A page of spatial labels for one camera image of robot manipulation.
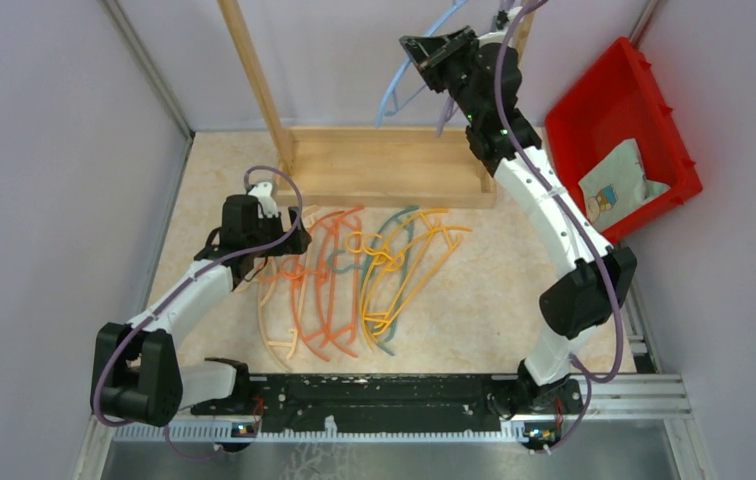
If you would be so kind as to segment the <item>lilac plastic hanger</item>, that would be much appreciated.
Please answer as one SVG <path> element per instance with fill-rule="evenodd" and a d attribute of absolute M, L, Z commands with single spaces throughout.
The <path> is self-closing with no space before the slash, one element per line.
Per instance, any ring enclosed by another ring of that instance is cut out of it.
<path fill-rule="evenodd" d="M 512 8 L 515 3 L 515 0 L 501 1 L 500 9 L 507 11 Z M 458 107 L 456 106 L 455 101 L 452 98 L 447 98 L 436 124 L 435 135 L 437 137 L 442 136 L 446 124 L 452 119 L 457 110 Z"/>

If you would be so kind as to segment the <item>light blue plastic hanger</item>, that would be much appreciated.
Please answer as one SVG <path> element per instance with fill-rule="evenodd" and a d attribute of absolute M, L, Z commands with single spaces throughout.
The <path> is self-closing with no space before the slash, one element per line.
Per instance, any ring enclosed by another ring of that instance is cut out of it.
<path fill-rule="evenodd" d="M 444 1 L 444 9 L 429 27 L 418 32 L 418 35 L 434 36 L 441 33 L 451 20 L 458 17 L 467 4 L 468 1 L 466 0 Z M 413 78 L 414 70 L 413 62 L 405 57 L 395 70 L 380 98 L 373 121 L 375 128 L 387 126 L 391 120 L 397 119 L 408 105 L 426 89 L 422 80 Z"/>

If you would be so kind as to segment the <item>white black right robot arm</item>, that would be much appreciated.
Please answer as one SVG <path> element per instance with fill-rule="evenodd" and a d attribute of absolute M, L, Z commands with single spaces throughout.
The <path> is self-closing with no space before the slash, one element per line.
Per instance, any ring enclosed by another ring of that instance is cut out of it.
<path fill-rule="evenodd" d="M 467 120 L 465 135 L 486 172 L 517 201 L 548 249 L 557 281 L 539 298 L 546 323 L 519 364 L 515 388 L 496 398 L 501 414 L 542 412 L 567 388 L 584 342 L 608 320 L 615 357 L 603 381 L 620 371 L 625 333 L 621 308 L 637 261 L 594 229 L 555 173 L 534 127 L 517 107 L 522 74 L 504 31 L 478 36 L 471 28 L 436 37 L 406 37 L 425 85 L 446 92 Z"/>

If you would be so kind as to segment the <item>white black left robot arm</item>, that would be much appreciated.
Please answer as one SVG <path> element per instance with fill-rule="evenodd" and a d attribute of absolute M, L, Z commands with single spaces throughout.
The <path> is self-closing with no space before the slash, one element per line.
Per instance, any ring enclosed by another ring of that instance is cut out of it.
<path fill-rule="evenodd" d="M 90 405 L 108 427 L 169 425 L 184 409 L 216 401 L 231 414 L 254 399 L 247 366 L 228 359 L 183 368 L 177 349 L 200 321 L 241 284 L 258 260 L 306 253 L 311 237 L 302 222 L 304 200 L 293 178 L 268 172 L 288 184 L 296 204 L 281 210 L 271 181 L 243 177 L 244 193 L 226 198 L 222 223 L 208 235 L 188 270 L 159 300 L 124 323 L 106 323 L 97 333 Z"/>

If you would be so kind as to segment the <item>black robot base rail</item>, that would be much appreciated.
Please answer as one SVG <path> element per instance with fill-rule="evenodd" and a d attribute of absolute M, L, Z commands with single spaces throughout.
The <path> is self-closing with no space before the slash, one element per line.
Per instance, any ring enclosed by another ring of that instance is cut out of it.
<path fill-rule="evenodd" d="M 536 387 L 513 375 L 332 376 L 238 371 L 221 393 L 191 398 L 175 379 L 106 388 L 106 416 L 164 427 L 178 442 L 209 440 L 230 451 L 261 442 L 517 441 L 556 444 L 563 418 L 584 407 L 572 378 Z"/>

